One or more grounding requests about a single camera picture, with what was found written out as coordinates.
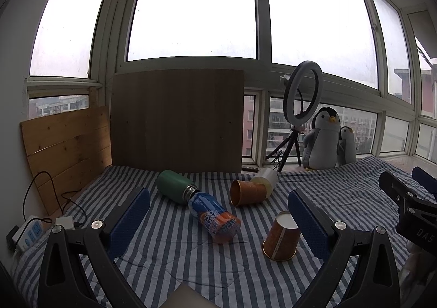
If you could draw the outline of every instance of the screw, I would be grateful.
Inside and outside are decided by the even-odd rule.
[[[94,221],[94,222],[91,224],[91,228],[93,228],[93,229],[99,229],[102,225],[103,225],[103,222],[102,222],[102,221]]]
[[[52,229],[52,233],[59,233],[60,231],[62,230],[62,226],[60,226],[59,224],[58,225],[55,225],[54,227],[53,227],[53,229]]]
[[[336,222],[335,223],[335,227],[337,229],[340,229],[340,230],[345,230],[346,229],[346,224],[344,222]]]
[[[377,231],[379,234],[385,234],[385,228],[384,228],[384,227],[381,227],[381,225],[379,225],[379,226],[376,227],[376,231]]]

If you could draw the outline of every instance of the window pane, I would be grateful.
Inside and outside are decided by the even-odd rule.
[[[404,120],[386,117],[381,152],[397,152],[405,150],[408,124],[409,123]]]
[[[88,95],[42,97],[29,100],[29,119],[88,108]]]
[[[182,55],[256,58],[255,0],[138,0],[128,61]]]
[[[49,0],[39,24],[30,75],[87,78],[102,0]]]
[[[417,51],[420,61],[420,74],[422,75],[422,115],[437,119],[437,59],[431,59],[416,38]]]
[[[416,154],[437,163],[437,128],[420,125]]]
[[[243,157],[252,156],[253,113],[255,110],[255,95],[244,96],[243,115]]]
[[[377,88],[373,34],[364,0],[269,0],[272,61],[312,60],[322,70]]]
[[[282,98],[270,98],[270,119],[269,119],[269,132],[267,135],[267,151],[266,155],[269,155],[279,144],[289,136],[291,131],[291,125],[287,122],[282,111]],[[309,106],[309,102],[304,101],[304,109]],[[374,132],[376,128],[377,115],[371,112],[361,111],[353,108],[339,107],[333,105],[320,104],[314,114],[317,113],[322,107],[331,107],[338,113],[342,119],[341,125],[348,126],[353,129],[355,135],[355,144],[357,145],[358,154],[368,154],[372,151]],[[298,100],[294,101],[294,113],[297,114],[300,111],[301,103]],[[357,120],[362,120],[362,125],[358,127]],[[308,122],[304,124],[306,132],[311,130],[312,117]],[[303,154],[303,138],[304,134],[299,135],[300,154]],[[296,156],[296,150],[293,148],[290,152],[290,156]]]
[[[381,22],[387,54],[388,93],[411,103],[408,53],[399,14],[387,1],[373,1]]]

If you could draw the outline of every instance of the penguin plush toy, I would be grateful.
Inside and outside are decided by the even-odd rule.
[[[350,127],[342,127],[339,133],[337,164],[350,164],[357,160],[357,148],[353,138],[353,130]]]
[[[337,112],[331,107],[321,108],[313,117],[311,128],[303,138],[303,166],[307,170],[334,168],[340,131]]]

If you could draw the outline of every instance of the blue gripper pad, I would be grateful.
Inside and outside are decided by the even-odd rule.
[[[419,166],[416,166],[412,170],[411,176],[414,181],[425,188],[430,194],[434,195],[434,198],[437,201],[437,179],[433,178]]]
[[[112,210],[107,220],[112,214],[114,214],[112,219],[120,219],[114,223],[112,230],[108,233],[106,252],[111,260],[122,256],[126,252],[149,208],[149,191],[146,188],[137,187],[120,206]]]
[[[325,262],[331,255],[329,237],[296,191],[292,191],[288,195],[288,210],[308,243],[312,254]]]

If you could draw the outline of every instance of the bed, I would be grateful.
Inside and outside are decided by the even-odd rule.
[[[408,253],[405,238],[394,227],[396,206],[378,186],[381,172],[394,173],[418,196],[432,200],[411,175],[369,156],[354,164],[329,170],[279,174],[270,198],[259,205],[235,208],[229,204],[229,187],[234,179],[252,175],[232,173],[184,174],[200,189],[215,196],[242,220],[241,232],[229,245],[211,242],[206,230],[189,214],[187,207],[161,196],[154,186],[158,173],[125,166],[109,166],[88,186],[77,202],[89,221],[104,219],[136,186],[151,194],[150,210],[139,226],[126,253],[115,260],[123,276],[146,307],[159,307],[180,283],[185,283],[219,307],[291,307],[308,287],[321,266],[304,238],[296,255],[287,262],[275,262],[263,255],[261,243],[280,211],[287,209],[288,193],[299,188],[333,220],[342,220],[354,229],[373,230],[384,226],[390,235],[398,269]],[[83,214],[71,207],[66,215],[83,221]],[[13,279],[29,306],[37,306],[39,270],[48,233],[18,262]],[[357,258],[352,257],[335,294],[335,306],[345,292]],[[110,307],[93,274],[90,262],[82,264],[98,302]]]

